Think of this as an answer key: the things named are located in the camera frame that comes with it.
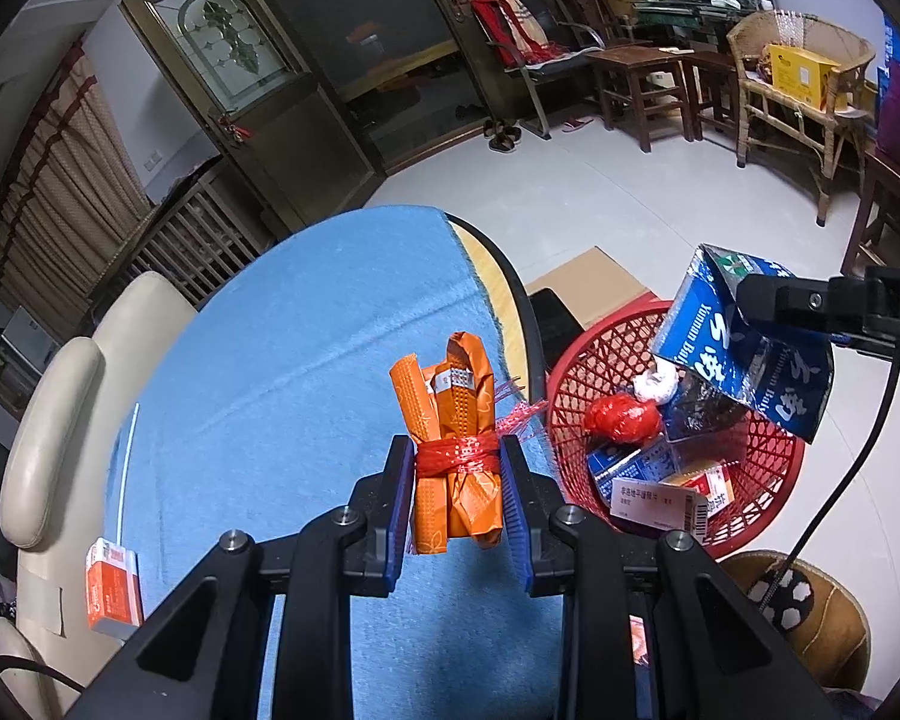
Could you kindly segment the white long medicine box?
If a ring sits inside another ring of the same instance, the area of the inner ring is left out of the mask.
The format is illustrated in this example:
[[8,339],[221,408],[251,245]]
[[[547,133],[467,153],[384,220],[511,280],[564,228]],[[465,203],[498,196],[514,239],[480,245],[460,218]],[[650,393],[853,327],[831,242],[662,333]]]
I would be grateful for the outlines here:
[[611,481],[611,515],[659,532],[683,530],[704,543],[708,508],[706,496],[692,489],[642,479]]

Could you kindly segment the blue foil snack wrapper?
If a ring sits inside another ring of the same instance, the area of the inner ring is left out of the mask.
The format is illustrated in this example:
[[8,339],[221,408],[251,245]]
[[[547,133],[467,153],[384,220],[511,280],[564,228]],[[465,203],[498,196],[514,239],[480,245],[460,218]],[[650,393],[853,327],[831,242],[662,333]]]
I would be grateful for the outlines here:
[[749,275],[788,280],[785,266],[756,255],[702,244],[652,341],[652,353],[775,426],[813,442],[831,394],[831,341],[813,333],[781,338],[752,327],[736,305]]

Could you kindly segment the orange wrapper bundle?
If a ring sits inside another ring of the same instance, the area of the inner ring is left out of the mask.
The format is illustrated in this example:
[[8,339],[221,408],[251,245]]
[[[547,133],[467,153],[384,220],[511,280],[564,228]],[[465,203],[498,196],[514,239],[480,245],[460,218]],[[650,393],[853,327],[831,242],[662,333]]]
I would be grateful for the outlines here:
[[500,441],[543,403],[521,398],[499,418],[497,404],[517,386],[497,382],[482,339],[466,332],[453,333],[434,366],[398,359],[390,380],[414,444],[414,553],[443,554],[455,538],[496,546],[504,530]]

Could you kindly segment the blue white medicine box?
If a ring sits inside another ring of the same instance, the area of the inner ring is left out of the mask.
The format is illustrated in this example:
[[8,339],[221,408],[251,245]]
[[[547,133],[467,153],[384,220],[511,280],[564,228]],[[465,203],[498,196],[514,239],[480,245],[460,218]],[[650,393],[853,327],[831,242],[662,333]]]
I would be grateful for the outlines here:
[[601,499],[610,502],[615,479],[660,483],[678,472],[678,460],[670,444],[657,437],[644,447],[611,442],[600,445],[587,454],[587,468]]

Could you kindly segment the red plastic bag ball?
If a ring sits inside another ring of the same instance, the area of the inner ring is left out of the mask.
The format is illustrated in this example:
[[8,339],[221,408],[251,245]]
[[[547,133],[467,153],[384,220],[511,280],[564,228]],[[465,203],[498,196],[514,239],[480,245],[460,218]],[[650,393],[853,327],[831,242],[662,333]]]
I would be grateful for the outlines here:
[[597,398],[583,415],[589,436],[619,445],[642,445],[662,431],[655,401],[640,401],[628,392]]

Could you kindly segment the red yellow medicine box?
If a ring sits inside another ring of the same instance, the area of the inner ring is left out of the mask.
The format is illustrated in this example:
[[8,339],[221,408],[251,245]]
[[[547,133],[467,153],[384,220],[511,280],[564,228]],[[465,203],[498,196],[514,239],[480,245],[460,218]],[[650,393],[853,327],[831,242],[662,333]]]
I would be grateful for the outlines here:
[[670,483],[691,489],[707,499],[707,517],[712,518],[728,509],[736,500],[730,467],[723,461],[699,461],[686,466],[674,475]]

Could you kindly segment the white plastic bag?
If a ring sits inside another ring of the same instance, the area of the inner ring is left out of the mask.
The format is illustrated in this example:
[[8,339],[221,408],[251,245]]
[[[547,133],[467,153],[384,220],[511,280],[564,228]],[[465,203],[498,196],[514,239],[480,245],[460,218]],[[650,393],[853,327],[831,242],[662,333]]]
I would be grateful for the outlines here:
[[678,394],[680,380],[678,367],[664,359],[657,359],[652,367],[634,377],[634,397],[642,403],[668,405]]

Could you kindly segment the black plastic bag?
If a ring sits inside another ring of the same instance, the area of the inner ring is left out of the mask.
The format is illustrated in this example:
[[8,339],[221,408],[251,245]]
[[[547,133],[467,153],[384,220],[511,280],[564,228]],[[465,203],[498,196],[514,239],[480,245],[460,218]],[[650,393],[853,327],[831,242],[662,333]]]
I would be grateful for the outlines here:
[[686,372],[676,397],[663,406],[663,429],[670,440],[710,436],[735,427],[747,412],[712,383]]

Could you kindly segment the red plastic waste basket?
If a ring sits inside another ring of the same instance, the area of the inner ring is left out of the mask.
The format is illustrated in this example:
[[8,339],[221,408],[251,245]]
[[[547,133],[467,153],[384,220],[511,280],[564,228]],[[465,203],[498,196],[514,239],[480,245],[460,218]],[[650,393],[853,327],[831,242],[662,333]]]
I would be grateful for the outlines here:
[[[667,301],[642,296],[583,330],[548,376],[548,436],[566,499],[596,515],[610,515],[587,466],[593,439],[583,427],[590,405],[631,387],[652,366],[653,337]],[[774,522],[795,488],[806,444],[758,413],[724,408],[717,426],[692,429],[663,406],[663,436],[688,463],[717,460],[730,477],[733,500],[707,522],[704,546],[724,559],[748,546]]]

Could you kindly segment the white thin stick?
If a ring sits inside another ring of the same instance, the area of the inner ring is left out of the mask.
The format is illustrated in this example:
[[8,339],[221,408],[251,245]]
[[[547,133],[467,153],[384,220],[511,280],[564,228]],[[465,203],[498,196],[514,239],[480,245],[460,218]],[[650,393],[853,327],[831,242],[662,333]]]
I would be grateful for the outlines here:
[[118,509],[116,509],[116,544],[123,544],[123,532],[125,531],[125,500],[126,486],[128,486],[128,475],[130,474],[130,461],[133,455],[134,438],[136,437],[137,422],[139,421],[139,411],[141,411],[141,403],[137,401],[133,406],[130,416],[130,426],[126,431],[125,452],[123,452],[123,460],[121,460],[121,475],[119,475],[118,488]]

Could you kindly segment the flat cardboard sheet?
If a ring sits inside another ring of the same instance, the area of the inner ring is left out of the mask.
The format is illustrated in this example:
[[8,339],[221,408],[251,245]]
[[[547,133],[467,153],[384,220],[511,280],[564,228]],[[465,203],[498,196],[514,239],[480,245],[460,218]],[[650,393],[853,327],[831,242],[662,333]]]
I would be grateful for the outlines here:
[[600,247],[590,247],[535,281],[526,283],[528,293],[549,288],[579,316],[606,316],[629,304],[649,288]]

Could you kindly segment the wooden crib railing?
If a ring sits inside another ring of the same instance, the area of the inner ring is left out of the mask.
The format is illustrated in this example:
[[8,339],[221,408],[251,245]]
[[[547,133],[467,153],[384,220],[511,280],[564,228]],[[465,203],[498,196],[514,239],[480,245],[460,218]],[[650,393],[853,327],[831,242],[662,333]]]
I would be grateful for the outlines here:
[[268,212],[244,177],[215,156],[180,179],[121,246],[91,293],[89,316],[100,319],[148,271],[199,309],[276,242]]

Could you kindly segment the dark wooden stool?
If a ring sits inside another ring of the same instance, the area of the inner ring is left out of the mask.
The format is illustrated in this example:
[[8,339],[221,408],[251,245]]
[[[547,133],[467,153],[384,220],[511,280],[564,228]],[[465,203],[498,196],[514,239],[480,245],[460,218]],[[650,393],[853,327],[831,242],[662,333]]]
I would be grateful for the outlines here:
[[681,54],[616,44],[590,52],[587,60],[595,74],[596,99],[608,132],[613,132],[616,117],[628,110],[634,117],[639,148],[650,153],[650,119],[678,110],[683,137],[686,142],[696,140]]

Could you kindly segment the chair with red clothes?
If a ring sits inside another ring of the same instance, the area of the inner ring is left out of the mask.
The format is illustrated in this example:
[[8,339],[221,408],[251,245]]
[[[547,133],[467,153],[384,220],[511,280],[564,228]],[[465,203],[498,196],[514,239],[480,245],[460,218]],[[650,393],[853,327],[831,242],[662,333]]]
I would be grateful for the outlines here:
[[606,49],[606,41],[591,26],[558,20],[548,5],[539,4],[533,11],[525,0],[468,0],[500,70],[525,86],[536,135],[549,140],[551,124],[539,90],[587,70],[590,57]]

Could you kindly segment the open glass panel door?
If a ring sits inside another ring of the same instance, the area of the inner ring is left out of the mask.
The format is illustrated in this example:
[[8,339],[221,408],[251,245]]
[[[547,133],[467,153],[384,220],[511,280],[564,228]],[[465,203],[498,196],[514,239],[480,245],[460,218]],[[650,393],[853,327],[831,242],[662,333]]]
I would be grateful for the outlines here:
[[385,181],[379,153],[271,0],[121,0],[119,8],[287,231],[361,208]]

